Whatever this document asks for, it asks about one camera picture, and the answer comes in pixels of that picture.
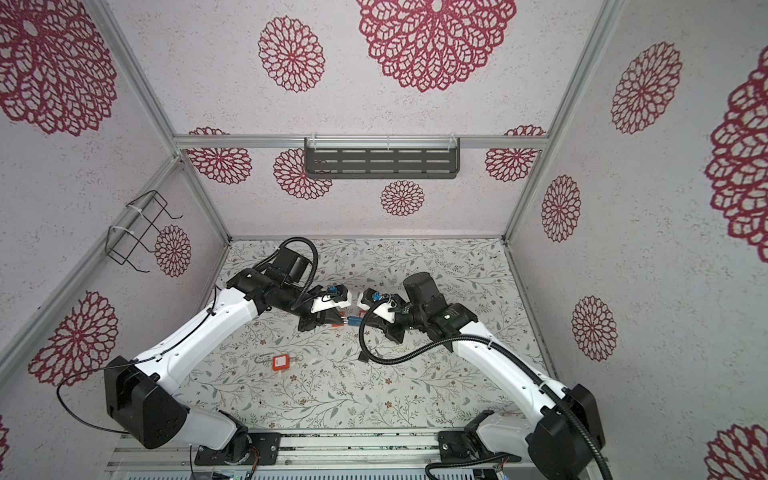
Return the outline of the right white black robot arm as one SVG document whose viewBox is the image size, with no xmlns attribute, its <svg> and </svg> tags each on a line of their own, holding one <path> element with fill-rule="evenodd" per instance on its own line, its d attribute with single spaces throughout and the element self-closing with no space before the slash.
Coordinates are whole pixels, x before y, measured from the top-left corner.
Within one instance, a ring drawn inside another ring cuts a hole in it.
<svg viewBox="0 0 768 480">
<path fill-rule="evenodd" d="M 612 478 L 602 453 L 606 444 L 594 395 L 583 385 L 572 388 L 531 366 L 505 346 L 460 303 L 449 303 L 430 274 L 407 277 L 406 295 L 365 290 L 358 299 L 364 311 L 358 330 L 361 359 L 379 365 L 398 365 L 438 347 L 458 355 L 483 373 L 523 413 L 522 419 L 485 410 L 461 431 L 438 434 L 440 459 L 425 467 L 433 479 L 439 469 L 530 461 L 547 479 L 576 479 L 590 463 L 605 479 Z M 397 358 L 371 351 L 365 330 L 381 330 L 401 343 L 408 330 L 426 334 L 428 344 Z"/>
</svg>

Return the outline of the red padlock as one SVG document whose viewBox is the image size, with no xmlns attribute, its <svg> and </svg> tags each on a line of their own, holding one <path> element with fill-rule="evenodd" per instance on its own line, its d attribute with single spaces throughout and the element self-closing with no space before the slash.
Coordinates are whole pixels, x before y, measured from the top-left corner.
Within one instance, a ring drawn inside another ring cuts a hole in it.
<svg viewBox="0 0 768 480">
<path fill-rule="evenodd" d="M 270 371 L 273 372 L 281 372 L 285 370 L 289 370 L 293 363 L 295 358 L 291 356 L 290 354 L 283 353 L 283 354 L 266 354 L 266 355 L 260 355 L 256 358 L 256 362 L 260 365 L 262 365 L 264 368 L 267 368 Z"/>
</svg>

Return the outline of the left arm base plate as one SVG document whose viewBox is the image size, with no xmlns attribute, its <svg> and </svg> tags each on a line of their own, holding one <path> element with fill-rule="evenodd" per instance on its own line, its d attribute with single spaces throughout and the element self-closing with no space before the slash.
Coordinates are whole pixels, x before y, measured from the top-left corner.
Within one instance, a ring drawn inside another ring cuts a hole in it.
<svg viewBox="0 0 768 480">
<path fill-rule="evenodd" d="M 241 466 L 276 464 L 282 435 L 250 432 L 238 434 L 223 450 L 199 447 L 193 458 L 195 466 Z"/>
</svg>

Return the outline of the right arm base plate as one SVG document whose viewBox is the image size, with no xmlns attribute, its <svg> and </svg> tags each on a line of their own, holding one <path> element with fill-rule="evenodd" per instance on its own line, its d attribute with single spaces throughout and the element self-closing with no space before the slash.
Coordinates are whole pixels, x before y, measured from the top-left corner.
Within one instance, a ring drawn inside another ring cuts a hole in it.
<svg viewBox="0 0 768 480">
<path fill-rule="evenodd" d="M 463 430 L 443 430 L 437 433 L 437 441 L 442 463 L 517 463 L 521 458 L 506 452 L 494 453 L 486 448 L 479 437 Z"/>
</svg>

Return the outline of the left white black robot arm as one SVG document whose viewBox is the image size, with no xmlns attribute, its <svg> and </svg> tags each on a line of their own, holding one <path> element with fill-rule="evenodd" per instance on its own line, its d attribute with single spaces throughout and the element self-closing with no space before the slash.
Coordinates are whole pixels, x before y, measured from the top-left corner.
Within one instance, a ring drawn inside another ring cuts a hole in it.
<svg viewBox="0 0 768 480">
<path fill-rule="evenodd" d="M 342 324 L 341 311 L 351 305 L 352 294 L 341 284 L 315 284 L 318 263 L 318 252 L 305 257 L 283 242 L 230 278 L 166 339 L 134 359 L 116 357 L 104 370 L 107 415 L 147 449 L 184 442 L 227 453 L 232 460 L 243 456 L 251 440 L 242 422 L 222 411 L 185 405 L 174 394 L 224 340 L 265 312 L 297 317 L 302 331 Z"/>
</svg>

